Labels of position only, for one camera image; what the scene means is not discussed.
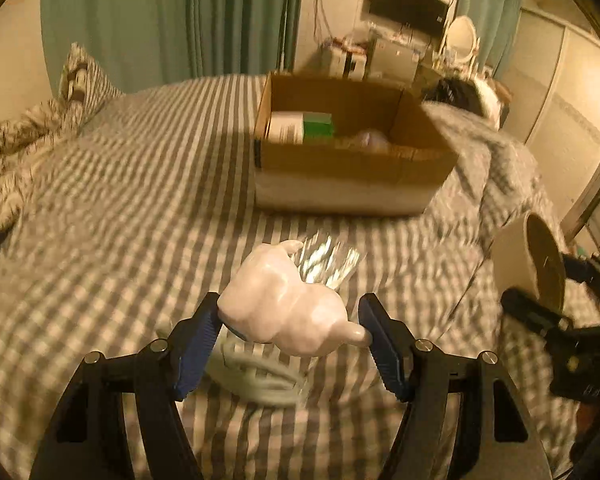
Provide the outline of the white tape roll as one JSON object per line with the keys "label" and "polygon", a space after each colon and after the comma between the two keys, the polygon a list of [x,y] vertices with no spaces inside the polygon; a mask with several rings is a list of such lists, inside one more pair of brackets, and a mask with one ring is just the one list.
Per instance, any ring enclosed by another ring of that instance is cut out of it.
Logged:
{"label": "white tape roll", "polygon": [[540,306],[562,312],[566,269],[553,233],[535,212],[509,221],[491,246],[498,295],[508,289],[524,292]]}

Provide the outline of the grey green face mask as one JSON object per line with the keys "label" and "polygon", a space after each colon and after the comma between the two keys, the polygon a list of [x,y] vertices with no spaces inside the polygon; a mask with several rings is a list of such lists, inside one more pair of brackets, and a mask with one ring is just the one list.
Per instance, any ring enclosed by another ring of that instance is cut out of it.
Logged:
{"label": "grey green face mask", "polygon": [[219,387],[245,402],[290,408],[306,401],[306,378],[267,356],[237,348],[213,312],[185,318],[166,332],[161,328],[150,344],[155,353],[167,354],[167,379],[174,399],[184,401],[208,377]]}

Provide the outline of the silver foil blister pack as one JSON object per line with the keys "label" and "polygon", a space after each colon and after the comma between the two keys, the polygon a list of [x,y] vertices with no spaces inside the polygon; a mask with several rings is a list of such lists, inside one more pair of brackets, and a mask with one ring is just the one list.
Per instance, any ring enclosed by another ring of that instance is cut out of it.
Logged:
{"label": "silver foil blister pack", "polygon": [[338,290],[354,274],[364,256],[347,237],[318,231],[303,240],[292,260],[306,283]]}

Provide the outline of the white plastic bundle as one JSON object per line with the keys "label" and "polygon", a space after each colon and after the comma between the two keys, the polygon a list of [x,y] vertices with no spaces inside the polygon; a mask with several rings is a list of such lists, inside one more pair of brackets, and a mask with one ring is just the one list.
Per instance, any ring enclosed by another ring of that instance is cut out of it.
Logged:
{"label": "white plastic bundle", "polygon": [[371,335],[349,320],[337,292],[301,279],[292,256],[299,240],[255,247],[217,300],[219,317],[236,335],[275,344],[289,356],[327,356],[343,344],[367,348]]}

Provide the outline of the white green medicine box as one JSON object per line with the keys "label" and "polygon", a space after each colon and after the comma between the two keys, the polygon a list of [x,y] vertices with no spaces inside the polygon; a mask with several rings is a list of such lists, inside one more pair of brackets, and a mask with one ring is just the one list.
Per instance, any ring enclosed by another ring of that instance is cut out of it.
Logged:
{"label": "white green medicine box", "polygon": [[314,112],[274,112],[264,138],[282,144],[306,144],[329,141],[335,136],[330,114]]}

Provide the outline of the white ointment tube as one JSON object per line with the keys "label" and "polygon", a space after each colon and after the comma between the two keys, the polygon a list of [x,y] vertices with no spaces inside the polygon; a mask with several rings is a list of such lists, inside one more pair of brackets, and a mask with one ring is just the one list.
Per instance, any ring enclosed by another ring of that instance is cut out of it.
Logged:
{"label": "white ointment tube", "polygon": [[376,154],[389,154],[392,144],[385,133],[377,129],[366,129],[347,138],[347,147]]}

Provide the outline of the white louvered wardrobe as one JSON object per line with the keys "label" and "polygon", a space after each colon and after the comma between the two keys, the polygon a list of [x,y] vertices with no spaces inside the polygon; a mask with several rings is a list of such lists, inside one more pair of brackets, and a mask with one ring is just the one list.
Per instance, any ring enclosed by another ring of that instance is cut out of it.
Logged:
{"label": "white louvered wardrobe", "polygon": [[565,218],[600,166],[600,40],[553,15],[522,9],[508,65],[504,131],[535,157]]}

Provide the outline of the black jacket on chair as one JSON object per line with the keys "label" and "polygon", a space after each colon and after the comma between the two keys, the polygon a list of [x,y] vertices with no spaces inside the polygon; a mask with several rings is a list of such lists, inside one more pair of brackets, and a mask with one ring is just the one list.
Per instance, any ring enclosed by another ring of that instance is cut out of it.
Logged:
{"label": "black jacket on chair", "polygon": [[445,77],[421,92],[422,101],[438,102],[477,115],[483,114],[480,94],[473,82],[457,77]]}

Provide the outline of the white oval vanity mirror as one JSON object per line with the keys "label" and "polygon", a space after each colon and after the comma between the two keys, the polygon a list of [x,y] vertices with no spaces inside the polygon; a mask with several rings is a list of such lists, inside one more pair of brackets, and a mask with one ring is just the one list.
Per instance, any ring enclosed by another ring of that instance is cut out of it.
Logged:
{"label": "white oval vanity mirror", "polygon": [[479,51],[480,38],[474,22],[467,15],[460,15],[445,30],[442,56],[446,66],[469,66]]}

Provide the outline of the silver mini fridge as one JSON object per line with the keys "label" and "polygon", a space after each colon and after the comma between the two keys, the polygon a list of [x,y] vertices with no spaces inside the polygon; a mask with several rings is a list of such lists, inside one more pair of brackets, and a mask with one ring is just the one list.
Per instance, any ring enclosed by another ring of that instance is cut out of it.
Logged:
{"label": "silver mini fridge", "polygon": [[366,76],[412,84],[420,61],[413,48],[385,38],[375,38],[370,49]]}

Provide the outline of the floral white duvet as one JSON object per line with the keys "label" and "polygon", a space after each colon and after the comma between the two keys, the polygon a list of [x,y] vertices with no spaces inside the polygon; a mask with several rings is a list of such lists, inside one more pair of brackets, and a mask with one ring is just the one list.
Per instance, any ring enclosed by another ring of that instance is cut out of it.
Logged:
{"label": "floral white duvet", "polygon": [[83,116],[82,101],[49,100],[0,123],[0,233],[19,217],[44,160],[74,138]]}

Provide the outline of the white suitcase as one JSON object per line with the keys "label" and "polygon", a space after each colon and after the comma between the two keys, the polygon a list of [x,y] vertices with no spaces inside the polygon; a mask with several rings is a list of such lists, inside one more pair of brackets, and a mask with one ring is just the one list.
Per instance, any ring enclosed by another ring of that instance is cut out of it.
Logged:
{"label": "white suitcase", "polygon": [[321,70],[329,77],[362,80],[366,61],[366,51],[358,47],[329,44],[321,49]]}

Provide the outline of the checkered pillow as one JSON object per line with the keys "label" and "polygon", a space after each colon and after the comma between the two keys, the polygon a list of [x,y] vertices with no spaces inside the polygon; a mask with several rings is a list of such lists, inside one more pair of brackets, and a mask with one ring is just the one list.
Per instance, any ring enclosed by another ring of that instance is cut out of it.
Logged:
{"label": "checkered pillow", "polygon": [[71,126],[82,125],[119,96],[123,92],[112,84],[99,63],[83,46],[73,42],[59,82],[64,121]]}

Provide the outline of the large green curtain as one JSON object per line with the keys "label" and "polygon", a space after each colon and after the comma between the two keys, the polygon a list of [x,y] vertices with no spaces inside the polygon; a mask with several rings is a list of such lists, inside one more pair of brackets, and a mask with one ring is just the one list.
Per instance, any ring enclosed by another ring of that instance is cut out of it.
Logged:
{"label": "large green curtain", "polygon": [[291,70],[301,0],[42,0],[53,89],[80,44],[124,92],[203,76]]}

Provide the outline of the black wall television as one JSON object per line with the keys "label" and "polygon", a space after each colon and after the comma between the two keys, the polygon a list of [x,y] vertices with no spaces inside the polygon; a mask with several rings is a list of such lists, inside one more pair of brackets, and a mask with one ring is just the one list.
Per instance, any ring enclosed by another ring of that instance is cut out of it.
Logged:
{"label": "black wall television", "polygon": [[443,0],[370,0],[368,12],[439,40],[449,5]]}

